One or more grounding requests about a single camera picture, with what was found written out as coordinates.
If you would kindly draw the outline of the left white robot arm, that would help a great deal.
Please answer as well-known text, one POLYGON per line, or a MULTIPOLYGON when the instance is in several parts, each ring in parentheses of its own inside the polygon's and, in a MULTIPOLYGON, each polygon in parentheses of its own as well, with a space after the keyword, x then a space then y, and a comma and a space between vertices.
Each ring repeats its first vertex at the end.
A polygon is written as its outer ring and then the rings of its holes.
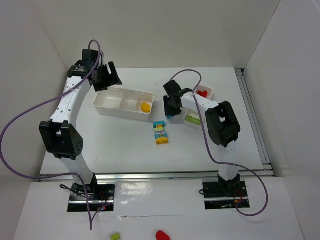
POLYGON ((102 54, 97 50, 82 51, 82 59, 68 70, 64 96, 56 111, 48 121, 42 121, 39 125, 47 152, 75 174, 72 177, 75 190, 90 195, 97 193, 98 182, 82 155, 84 140, 76 129, 77 118, 91 88, 100 92, 122 84, 115 64, 102 64, 100 59, 102 54))

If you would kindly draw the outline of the orange sun round lego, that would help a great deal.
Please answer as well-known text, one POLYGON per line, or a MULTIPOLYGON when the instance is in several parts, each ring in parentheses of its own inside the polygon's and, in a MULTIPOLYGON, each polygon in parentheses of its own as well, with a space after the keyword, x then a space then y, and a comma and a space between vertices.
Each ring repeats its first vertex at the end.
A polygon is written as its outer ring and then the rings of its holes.
POLYGON ((142 102, 140 109, 143 113, 149 114, 151 112, 152 106, 148 102, 142 102))

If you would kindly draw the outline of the light green lego brick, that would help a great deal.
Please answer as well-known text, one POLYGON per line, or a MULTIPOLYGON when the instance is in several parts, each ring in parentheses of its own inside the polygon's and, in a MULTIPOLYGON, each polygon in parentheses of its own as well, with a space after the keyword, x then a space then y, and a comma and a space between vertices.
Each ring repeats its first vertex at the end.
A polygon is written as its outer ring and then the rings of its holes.
POLYGON ((194 116, 194 115, 186 115, 185 121, 188 122, 188 123, 197 125, 197 126, 201 125, 201 120, 198 117, 194 116))

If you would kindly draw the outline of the teal flower lego brick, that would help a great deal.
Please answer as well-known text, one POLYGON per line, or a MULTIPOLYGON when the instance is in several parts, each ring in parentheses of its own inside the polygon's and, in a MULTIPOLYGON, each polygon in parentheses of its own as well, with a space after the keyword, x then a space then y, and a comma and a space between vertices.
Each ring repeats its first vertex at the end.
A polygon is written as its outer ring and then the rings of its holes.
POLYGON ((155 139, 158 139, 158 138, 167 138, 168 137, 168 134, 165 130, 163 131, 156 131, 154 133, 154 136, 155 136, 155 139))

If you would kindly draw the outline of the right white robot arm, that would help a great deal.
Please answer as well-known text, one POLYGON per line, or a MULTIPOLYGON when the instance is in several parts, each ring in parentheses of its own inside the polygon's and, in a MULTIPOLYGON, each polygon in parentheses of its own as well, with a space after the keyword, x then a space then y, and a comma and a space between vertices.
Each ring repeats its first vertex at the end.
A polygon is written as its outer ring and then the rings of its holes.
POLYGON ((218 182, 223 193, 236 188, 240 174, 236 166, 236 141, 241 131, 235 112, 228 101, 216 102, 193 93, 190 88, 181 89, 175 80, 164 86, 164 113, 167 118, 180 115, 182 108, 198 112, 211 141, 221 152, 218 161, 218 182))

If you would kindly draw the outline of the teal and green lego stack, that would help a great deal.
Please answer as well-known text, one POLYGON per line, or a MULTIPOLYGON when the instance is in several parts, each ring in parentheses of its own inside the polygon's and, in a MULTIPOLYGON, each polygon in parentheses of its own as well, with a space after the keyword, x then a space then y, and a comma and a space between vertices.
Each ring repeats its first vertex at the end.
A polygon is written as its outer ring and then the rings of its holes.
POLYGON ((152 126, 153 126, 153 130, 154 130, 155 133, 163 132, 164 131, 164 127, 166 126, 166 122, 164 120, 154 121, 152 123, 152 126))

